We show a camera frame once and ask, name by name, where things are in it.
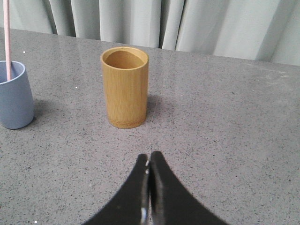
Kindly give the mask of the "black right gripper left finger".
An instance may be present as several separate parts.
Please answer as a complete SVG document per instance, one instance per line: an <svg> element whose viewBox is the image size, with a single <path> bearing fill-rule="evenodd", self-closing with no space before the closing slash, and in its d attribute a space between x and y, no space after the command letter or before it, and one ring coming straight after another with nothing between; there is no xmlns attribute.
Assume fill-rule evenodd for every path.
<svg viewBox="0 0 300 225"><path fill-rule="evenodd" d="M146 225L149 210L149 160L137 157L135 166L113 198L86 225Z"/></svg>

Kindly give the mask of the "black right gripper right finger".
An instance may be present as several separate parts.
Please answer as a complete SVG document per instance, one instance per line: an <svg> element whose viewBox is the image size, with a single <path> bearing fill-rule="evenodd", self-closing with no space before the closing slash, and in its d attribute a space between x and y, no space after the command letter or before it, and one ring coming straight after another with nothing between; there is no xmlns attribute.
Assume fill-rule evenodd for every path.
<svg viewBox="0 0 300 225"><path fill-rule="evenodd" d="M155 225L225 225L182 185L162 152L150 157L150 193Z"/></svg>

